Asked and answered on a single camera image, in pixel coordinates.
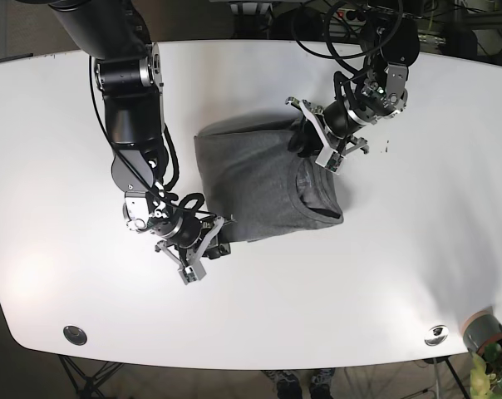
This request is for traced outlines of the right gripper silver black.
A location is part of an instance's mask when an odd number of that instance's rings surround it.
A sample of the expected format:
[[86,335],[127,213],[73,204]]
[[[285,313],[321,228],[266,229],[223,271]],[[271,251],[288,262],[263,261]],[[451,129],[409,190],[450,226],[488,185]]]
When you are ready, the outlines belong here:
[[160,237],[155,245],[178,265],[178,273],[185,285],[200,281],[206,275],[202,258],[210,260],[231,254],[230,242],[224,237],[223,227],[232,219],[208,216],[175,216],[170,222],[153,227],[153,234]]

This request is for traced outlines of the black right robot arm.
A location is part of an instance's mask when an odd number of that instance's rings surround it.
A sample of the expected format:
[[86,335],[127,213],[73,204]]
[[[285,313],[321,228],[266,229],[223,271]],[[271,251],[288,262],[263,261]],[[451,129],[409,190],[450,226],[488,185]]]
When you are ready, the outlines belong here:
[[50,1],[60,24],[89,56],[91,92],[102,95],[96,113],[113,151],[111,177],[124,194],[128,229],[160,237],[155,245],[178,265],[184,283],[200,281],[203,258],[230,253],[221,235],[226,221],[202,209],[204,196],[173,193],[180,166],[164,121],[160,51],[130,1]]

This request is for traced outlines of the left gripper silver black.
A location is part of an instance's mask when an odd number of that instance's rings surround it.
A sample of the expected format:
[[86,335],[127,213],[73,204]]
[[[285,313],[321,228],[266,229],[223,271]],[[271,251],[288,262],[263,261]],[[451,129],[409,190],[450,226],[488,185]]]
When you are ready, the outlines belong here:
[[285,103],[301,113],[300,121],[291,126],[289,152],[300,158],[313,158],[318,166],[331,173],[338,173],[344,158],[352,152],[369,153],[367,140],[355,136],[362,125],[348,115],[344,103],[334,101],[323,108],[292,96]]

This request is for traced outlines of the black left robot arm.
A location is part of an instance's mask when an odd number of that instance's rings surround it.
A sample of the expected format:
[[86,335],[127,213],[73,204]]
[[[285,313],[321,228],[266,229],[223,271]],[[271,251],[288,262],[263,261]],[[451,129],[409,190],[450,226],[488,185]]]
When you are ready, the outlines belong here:
[[302,114],[288,143],[289,151],[313,158],[323,169],[338,173],[344,158],[356,150],[369,152],[367,140],[356,133],[363,127],[391,119],[406,109],[409,69],[420,54],[416,18],[422,6],[408,1],[352,1],[362,20],[354,33],[361,50],[342,55],[334,47],[330,25],[344,1],[332,4],[322,23],[327,59],[339,70],[333,75],[335,97],[327,106],[289,97],[286,102]]

